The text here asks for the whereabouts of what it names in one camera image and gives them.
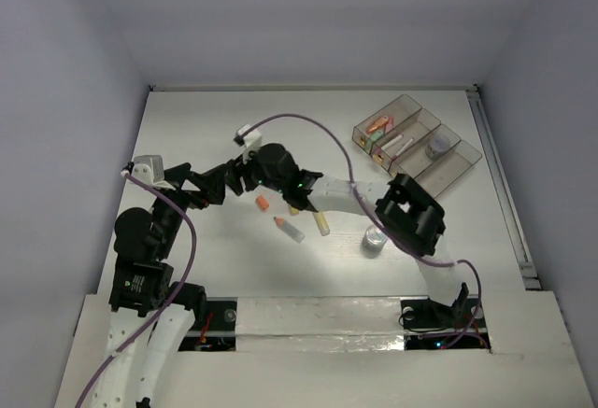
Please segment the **clip jar silver lid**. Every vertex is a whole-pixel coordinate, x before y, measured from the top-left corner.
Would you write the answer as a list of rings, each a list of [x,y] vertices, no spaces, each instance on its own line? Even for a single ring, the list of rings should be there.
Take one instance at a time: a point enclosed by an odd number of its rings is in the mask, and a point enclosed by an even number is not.
[[[388,241],[387,235],[381,231],[377,226],[369,226],[362,239],[362,250],[369,257],[379,255]]]

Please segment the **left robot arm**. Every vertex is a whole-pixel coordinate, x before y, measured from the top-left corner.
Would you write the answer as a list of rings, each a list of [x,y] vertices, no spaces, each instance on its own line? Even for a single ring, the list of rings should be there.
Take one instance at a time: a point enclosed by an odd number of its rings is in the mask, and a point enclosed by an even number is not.
[[[78,407],[155,406],[184,336],[209,324],[204,287],[173,281],[166,259],[181,225],[197,239],[188,209],[222,204],[226,173],[224,165],[204,174],[187,163],[164,169],[159,156],[138,156],[121,170],[155,201],[149,209],[123,211],[115,222],[105,357]]]

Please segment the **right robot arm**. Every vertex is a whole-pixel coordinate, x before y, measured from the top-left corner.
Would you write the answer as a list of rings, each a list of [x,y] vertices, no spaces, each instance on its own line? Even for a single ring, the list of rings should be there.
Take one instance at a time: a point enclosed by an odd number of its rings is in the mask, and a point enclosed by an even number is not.
[[[428,291],[432,319],[450,326],[464,313],[467,285],[456,263],[438,256],[445,211],[405,174],[387,183],[353,182],[301,169],[281,144],[267,144],[227,162],[225,182],[239,193],[266,187],[290,206],[312,213],[339,212],[373,220],[390,241],[418,263]]]

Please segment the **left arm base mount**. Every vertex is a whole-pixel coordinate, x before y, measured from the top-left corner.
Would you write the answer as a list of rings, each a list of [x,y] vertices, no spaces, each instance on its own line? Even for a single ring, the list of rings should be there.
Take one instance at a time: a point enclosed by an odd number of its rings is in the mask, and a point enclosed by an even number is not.
[[[236,347],[237,299],[208,299],[206,314],[196,321],[179,352],[231,352]]]

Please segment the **white pink marker pen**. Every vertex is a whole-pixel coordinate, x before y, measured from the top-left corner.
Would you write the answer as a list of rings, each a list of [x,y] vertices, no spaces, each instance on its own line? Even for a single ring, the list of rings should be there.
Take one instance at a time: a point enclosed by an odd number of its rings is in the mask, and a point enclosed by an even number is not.
[[[392,140],[388,141],[387,143],[385,143],[382,147],[380,147],[380,150],[384,150],[386,148],[390,148],[391,146],[395,145],[396,143],[398,143],[400,140],[402,140],[402,138],[404,137],[403,134],[399,134],[396,137],[394,137]]]

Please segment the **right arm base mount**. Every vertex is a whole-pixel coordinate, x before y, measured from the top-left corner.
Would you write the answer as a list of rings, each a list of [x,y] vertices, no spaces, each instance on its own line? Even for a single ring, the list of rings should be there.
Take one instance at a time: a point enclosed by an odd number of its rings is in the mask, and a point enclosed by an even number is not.
[[[401,301],[398,323],[407,351],[491,349],[481,300],[470,296],[465,284],[452,306],[430,298]]]

